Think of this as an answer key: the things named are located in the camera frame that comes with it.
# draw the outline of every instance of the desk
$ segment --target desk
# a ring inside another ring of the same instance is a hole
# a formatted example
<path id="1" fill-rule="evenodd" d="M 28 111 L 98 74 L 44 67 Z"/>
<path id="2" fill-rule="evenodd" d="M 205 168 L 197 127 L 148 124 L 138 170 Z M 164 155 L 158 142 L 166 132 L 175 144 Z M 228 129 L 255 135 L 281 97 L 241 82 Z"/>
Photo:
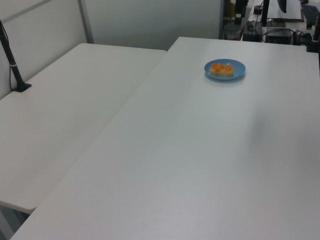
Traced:
<path id="1" fill-rule="evenodd" d="M 12 240 L 318 240 L 319 103 L 315 53 L 180 37 Z"/>
<path id="2" fill-rule="evenodd" d="M 165 51 L 80 44 L 0 101 L 0 204 L 31 213 Z"/>
<path id="3" fill-rule="evenodd" d="M 257 20 L 257 15 L 253 14 L 254 13 L 254 6 L 259 6 L 261 3 L 262 3 L 261 0 L 254 0 L 253 1 L 253 7 L 250 11 L 250 17 L 249 17 L 248 21 L 256 21 Z M 313 5 L 313 6 L 316 6 L 318 9 L 320 9 L 320 1 L 319 0 L 309 0 L 309 3 L 307 3 L 307 5 Z M 306 20 L 305 16 L 303 16 L 303 17 L 304 17 L 304 21 L 298 21 L 298 22 L 287 21 L 287 22 L 285 22 L 285 28 L 292 29 L 294 31 L 305 28 L 307 25 L 306 24 L 307 20 Z M 266 32 L 265 27 L 262 28 L 262 32 L 263 33 Z"/>

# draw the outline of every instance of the blue plate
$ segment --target blue plate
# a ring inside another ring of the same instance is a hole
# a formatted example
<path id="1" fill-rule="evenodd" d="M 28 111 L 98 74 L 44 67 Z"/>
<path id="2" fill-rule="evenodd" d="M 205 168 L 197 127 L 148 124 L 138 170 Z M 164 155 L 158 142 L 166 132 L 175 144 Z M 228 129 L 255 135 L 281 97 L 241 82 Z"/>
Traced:
<path id="1" fill-rule="evenodd" d="M 212 64 L 231 65 L 233 67 L 233 75 L 232 76 L 215 76 L 210 74 L 210 68 Z M 232 60 L 232 59 L 217 59 L 217 60 L 208 62 L 204 66 L 204 74 L 206 76 L 212 79 L 220 80 L 220 81 L 231 81 L 231 80 L 241 78 L 245 74 L 245 71 L 246 71 L 246 66 L 243 63 L 236 60 Z"/>

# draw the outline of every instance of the cable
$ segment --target cable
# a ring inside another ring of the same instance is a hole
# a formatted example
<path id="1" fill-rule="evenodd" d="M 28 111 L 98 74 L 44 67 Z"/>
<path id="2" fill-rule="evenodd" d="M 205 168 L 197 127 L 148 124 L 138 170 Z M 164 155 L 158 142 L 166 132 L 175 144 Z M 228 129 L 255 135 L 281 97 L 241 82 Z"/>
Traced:
<path id="1" fill-rule="evenodd" d="M 8 37 L 8 34 L 7 34 L 7 32 L 6 32 L 6 29 L 5 29 L 5 27 L 3 26 L 1 20 L 0 20 L 0 27 L 3 29 L 4 35 L 5 35 L 5 38 L 6 38 L 6 41 L 7 41 L 8 44 L 9 44 L 9 37 Z M 10 65 L 9 65 L 9 87 L 10 87 L 10 90 L 11 90 L 11 92 L 12 92 L 13 90 L 12 90 L 12 86 L 11 86 L 11 66 L 10 66 Z"/>
<path id="2" fill-rule="evenodd" d="M 12 92 L 13 90 L 12 90 L 12 86 L 11 86 L 11 66 L 9 66 L 9 86 L 10 86 L 10 90 Z"/>
<path id="3" fill-rule="evenodd" d="M 296 34 L 300 33 L 302 36 L 305 35 L 305 33 L 303 31 L 300 31 L 299 29 L 295 30 L 295 33 Z"/>
<path id="4" fill-rule="evenodd" d="M 267 35 L 267 34 L 273 34 L 273 33 L 277 33 L 277 32 L 282 32 L 282 31 L 291 31 L 291 32 L 293 32 L 293 34 L 296 34 L 296 32 L 291 30 L 291 29 L 282 28 L 282 29 L 272 29 L 272 30 L 267 31 L 266 33 L 262 34 L 262 36 Z"/>
<path id="5" fill-rule="evenodd" d="M 249 19 L 250 19 L 250 17 L 251 17 L 253 14 L 254 14 L 254 13 L 251 13 L 251 14 L 249 15 L 248 20 L 246 21 L 246 23 L 247 23 L 247 22 L 252 22 L 252 21 L 249 21 Z"/>

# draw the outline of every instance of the white table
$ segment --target white table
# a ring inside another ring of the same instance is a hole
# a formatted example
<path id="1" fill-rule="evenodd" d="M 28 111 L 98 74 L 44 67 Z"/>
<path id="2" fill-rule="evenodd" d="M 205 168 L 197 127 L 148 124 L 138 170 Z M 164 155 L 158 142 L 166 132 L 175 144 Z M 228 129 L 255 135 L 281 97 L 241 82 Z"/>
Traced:
<path id="1" fill-rule="evenodd" d="M 0 205 L 31 213 L 166 52 L 80 44 L 0 101 Z"/>
<path id="2" fill-rule="evenodd" d="M 318 240 L 319 144 L 317 54 L 181 37 L 12 240 Z"/>

